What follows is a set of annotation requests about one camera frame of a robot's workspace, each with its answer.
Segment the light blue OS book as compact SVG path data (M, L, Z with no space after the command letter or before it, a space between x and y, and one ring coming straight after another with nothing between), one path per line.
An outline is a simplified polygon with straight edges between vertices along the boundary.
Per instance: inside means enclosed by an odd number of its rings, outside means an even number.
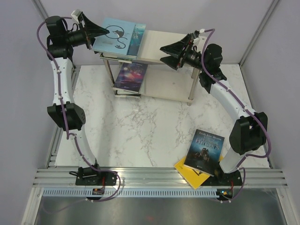
M97 37L92 50L127 55L135 23L106 17L101 26L109 33Z

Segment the teal ocean cover book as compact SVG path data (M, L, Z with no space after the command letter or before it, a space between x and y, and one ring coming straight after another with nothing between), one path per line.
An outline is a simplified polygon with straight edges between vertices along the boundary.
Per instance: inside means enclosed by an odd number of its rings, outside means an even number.
M146 29L146 24L136 23L126 55L137 56Z

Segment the green yellow fantasy book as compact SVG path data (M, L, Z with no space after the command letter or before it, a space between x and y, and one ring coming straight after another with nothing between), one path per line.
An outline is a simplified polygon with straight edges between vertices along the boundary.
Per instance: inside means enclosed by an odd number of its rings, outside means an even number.
M108 60L122 60L122 61L133 61L137 59L137 56L132 56L132 55L118 55L118 54L112 54L112 53L106 53L106 52L101 52L100 57Z

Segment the purple Robinson Crusoe book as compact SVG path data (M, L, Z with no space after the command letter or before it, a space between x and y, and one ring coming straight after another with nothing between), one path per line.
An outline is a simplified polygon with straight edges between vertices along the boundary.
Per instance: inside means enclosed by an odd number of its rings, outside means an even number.
M147 68L148 64L144 63L123 63L113 89L139 94Z

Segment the black Moon and Sixpence book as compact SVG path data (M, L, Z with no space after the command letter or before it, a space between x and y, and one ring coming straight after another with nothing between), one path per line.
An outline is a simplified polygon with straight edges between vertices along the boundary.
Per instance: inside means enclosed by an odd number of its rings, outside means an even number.
M141 98L140 94L115 94L115 97L119 98Z

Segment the pale green G book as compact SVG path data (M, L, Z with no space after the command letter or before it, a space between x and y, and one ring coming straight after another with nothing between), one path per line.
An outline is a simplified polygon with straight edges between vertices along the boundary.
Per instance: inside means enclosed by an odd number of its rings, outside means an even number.
M143 94L145 92L145 73L136 71L119 72L113 89L118 94Z

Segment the dark castle cover book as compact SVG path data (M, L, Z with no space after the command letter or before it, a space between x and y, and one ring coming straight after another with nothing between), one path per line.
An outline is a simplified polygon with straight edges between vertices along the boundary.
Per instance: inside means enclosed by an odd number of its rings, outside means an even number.
M197 129L184 160L184 166L214 176L224 139L222 136Z

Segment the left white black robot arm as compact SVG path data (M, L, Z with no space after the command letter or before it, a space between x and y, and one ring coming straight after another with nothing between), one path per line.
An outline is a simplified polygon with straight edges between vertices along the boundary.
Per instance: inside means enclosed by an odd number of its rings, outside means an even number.
M77 152L78 170L70 171L76 177L77 186L105 186L110 178L107 171L101 171L97 159L90 149L84 126L86 115L73 98L72 74L74 70L74 47L85 45L91 49L96 37L109 33L91 20L81 10L71 14L75 28L68 29L65 17L51 16L45 21L49 31L46 52L51 61L54 79L54 97L47 108L48 115L56 125L66 132Z

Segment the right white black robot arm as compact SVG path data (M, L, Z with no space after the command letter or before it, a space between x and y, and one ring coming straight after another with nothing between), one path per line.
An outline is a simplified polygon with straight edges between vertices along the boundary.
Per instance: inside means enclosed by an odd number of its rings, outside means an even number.
M222 47L209 44L206 40L202 50L197 50L195 43L200 39L200 34L205 32L206 30L196 30L180 41L162 46L160 51L167 56L160 60L174 70L184 65L198 69L201 86L223 106L234 121L229 136L230 148L214 171L215 181L223 185L231 179L246 158L268 157L271 141L267 132L267 115L256 112L242 101L223 74L220 68L223 60Z

